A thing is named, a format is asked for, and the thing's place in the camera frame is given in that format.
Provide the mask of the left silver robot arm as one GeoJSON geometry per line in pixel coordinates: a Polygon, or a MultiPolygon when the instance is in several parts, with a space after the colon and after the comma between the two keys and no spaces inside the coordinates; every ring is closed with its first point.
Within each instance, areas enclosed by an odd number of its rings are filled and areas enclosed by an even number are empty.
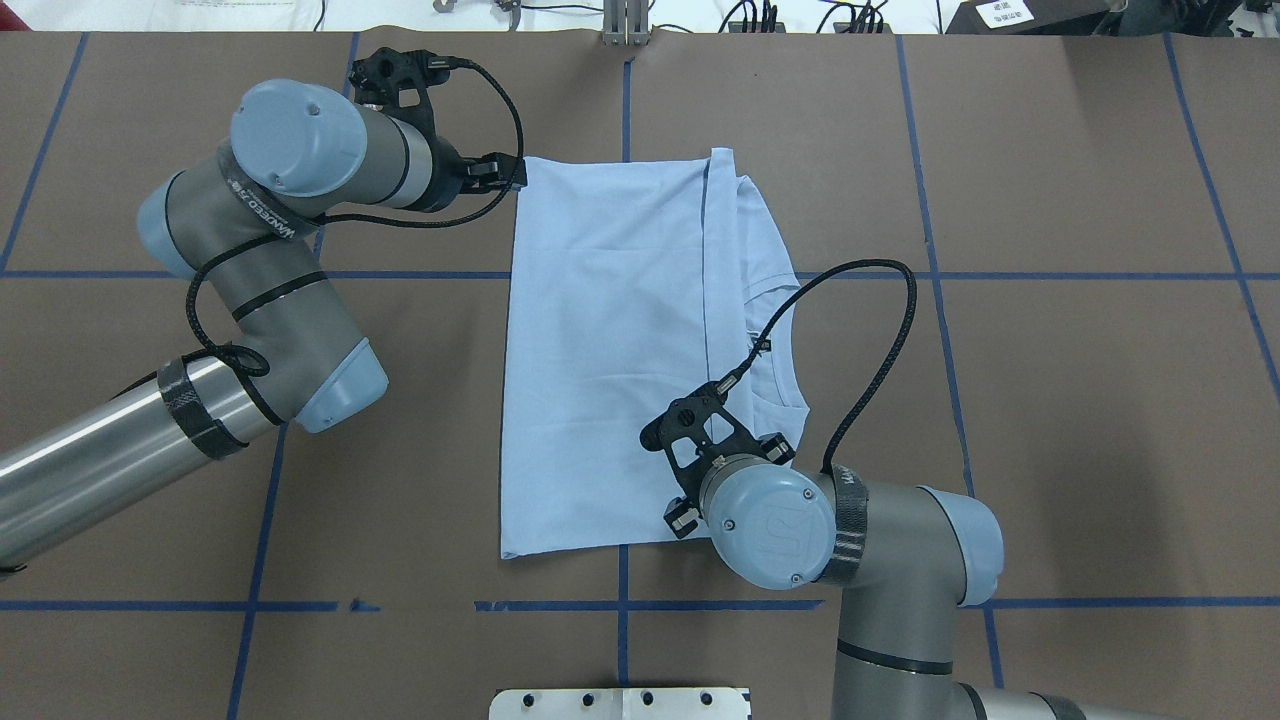
{"type": "Polygon", "coordinates": [[[314,249],[326,227],[411,227],[466,195],[474,222],[525,182],[513,152],[467,158],[429,101],[435,70],[351,74],[355,96],[297,79],[250,88],[215,152],[138,210],[140,237],[184,282],[195,348],[99,405],[3,452],[3,578],[174,480],[289,421],[321,432],[379,400],[389,379],[314,249]]]}

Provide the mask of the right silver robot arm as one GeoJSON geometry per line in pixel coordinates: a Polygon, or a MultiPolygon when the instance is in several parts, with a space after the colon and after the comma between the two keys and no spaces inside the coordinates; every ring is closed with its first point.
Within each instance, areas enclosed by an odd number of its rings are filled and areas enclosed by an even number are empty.
{"type": "Polygon", "coordinates": [[[988,601],[1004,570],[1002,532],[980,501],[746,454],[695,462],[678,482],[664,512],[678,538],[705,529],[721,560],[763,589],[840,589],[832,717],[1134,717],[956,679],[957,614],[988,601]]]}

